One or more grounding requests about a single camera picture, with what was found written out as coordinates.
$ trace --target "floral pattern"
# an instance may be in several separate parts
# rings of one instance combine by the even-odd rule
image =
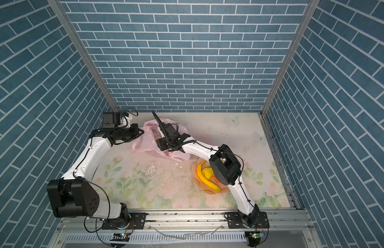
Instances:
[[[176,118],[172,118],[172,114],[160,113],[159,116],[180,119],[179,113]],[[257,140],[255,135],[251,136],[254,132],[264,133],[258,116],[226,117],[223,113],[186,113],[182,116],[185,123],[181,124],[194,134],[194,138],[207,144],[227,144],[243,157],[243,181],[259,207],[289,207],[265,137]],[[141,125],[150,118],[148,113],[140,113],[133,121],[136,119]],[[174,162],[144,152],[132,153],[130,148],[131,143],[112,147],[93,178],[93,182],[107,192],[111,202],[124,202],[129,209],[237,208],[230,192],[210,195],[194,185],[191,167],[198,157],[191,156],[187,162]],[[97,192],[105,198],[98,188]]]

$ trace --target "robotic arm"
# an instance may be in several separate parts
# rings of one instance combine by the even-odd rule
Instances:
[[[266,213],[261,212],[250,200],[241,177],[242,170],[236,156],[227,145],[211,146],[195,140],[188,134],[180,135],[171,124],[164,124],[154,111],[159,123],[162,138],[157,140],[161,151],[182,151],[209,161],[215,177],[229,187],[237,202],[238,219],[246,227],[260,223],[269,226]],[[91,180],[104,154],[113,146],[130,142],[144,132],[137,124],[130,124],[132,117],[127,112],[107,112],[103,114],[103,124],[89,135],[88,144],[70,169],[57,180],[51,180],[47,193],[55,217],[89,216],[106,219],[109,224],[103,229],[123,229],[130,224],[131,216],[124,203],[101,202],[91,186]]]

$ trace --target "black mounting plate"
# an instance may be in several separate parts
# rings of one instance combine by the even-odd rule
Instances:
[[[242,216],[239,212],[226,212],[225,215],[228,219],[229,229],[246,228],[246,226],[244,226],[242,222]],[[260,212],[260,215],[258,216],[258,222],[262,225],[262,228],[264,229],[269,227],[269,222],[267,220],[268,216],[266,212]]]
[[[134,229],[144,229],[146,213],[130,213],[131,219],[134,220]],[[109,219],[102,227],[103,230],[119,230],[117,226],[122,223],[118,219]],[[132,226],[127,228],[127,231],[131,231]]]

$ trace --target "yellow fruit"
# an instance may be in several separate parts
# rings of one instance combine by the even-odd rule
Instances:
[[[215,185],[214,183],[210,182],[209,180],[207,180],[204,176],[203,176],[203,173],[202,173],[202,165],[205,163],[205,161],[201,162],[200,164],[198,164],[198,167],[196,168],[196,174],[198,175],[198,178],[200,179],[200,181],[202,181],[205,185],[207,185],[209,188],[215,190],[215,191],[221,191],[221,189]]]
[[[210,180],[212,177],[214,177],[214,172],[211,167],[203,168],[202,174],[207,180]]]

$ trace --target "wall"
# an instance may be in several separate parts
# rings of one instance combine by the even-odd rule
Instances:
[[[61,2],[118,105],[257,112],[308,0]]]
[[[45,0],[0,0],[0,247],[48,244],[60,219],[46,185],[106,104]]]
[[[384,248],[384,1],[321,0],[266,118],[322,244]]]

